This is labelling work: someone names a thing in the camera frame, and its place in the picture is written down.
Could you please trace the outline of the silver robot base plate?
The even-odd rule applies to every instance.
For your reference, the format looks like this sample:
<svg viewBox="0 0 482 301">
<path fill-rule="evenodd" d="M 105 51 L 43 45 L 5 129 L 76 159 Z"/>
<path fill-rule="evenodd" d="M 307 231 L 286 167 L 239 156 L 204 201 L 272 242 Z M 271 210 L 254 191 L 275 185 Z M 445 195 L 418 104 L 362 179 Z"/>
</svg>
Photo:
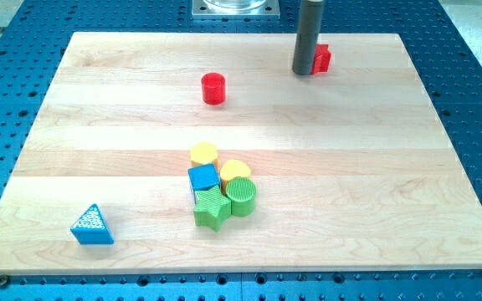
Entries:
<svg viewBox="0 0 482 301">
<path fill-rule="evenodd" d="M 278 18 L 278 0 L 192 0 L 194 19 L 212 18 Z"/>
</svg>

